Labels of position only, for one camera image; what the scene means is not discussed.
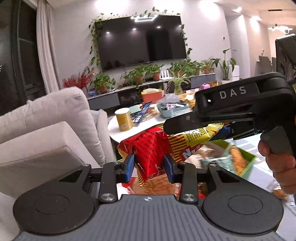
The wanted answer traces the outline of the person right hand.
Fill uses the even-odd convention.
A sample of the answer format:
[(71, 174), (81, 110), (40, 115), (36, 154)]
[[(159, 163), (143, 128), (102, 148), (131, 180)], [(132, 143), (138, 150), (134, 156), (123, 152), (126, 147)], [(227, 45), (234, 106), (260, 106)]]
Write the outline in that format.
[(266, 163), (273, 172), (273, 177), (280, 184), (286, 194), (296, 193), (295, 158), (292, 155), (276, 155), (270, 151), (268, 145), (260, 141), (258, 150), (265, 157)]

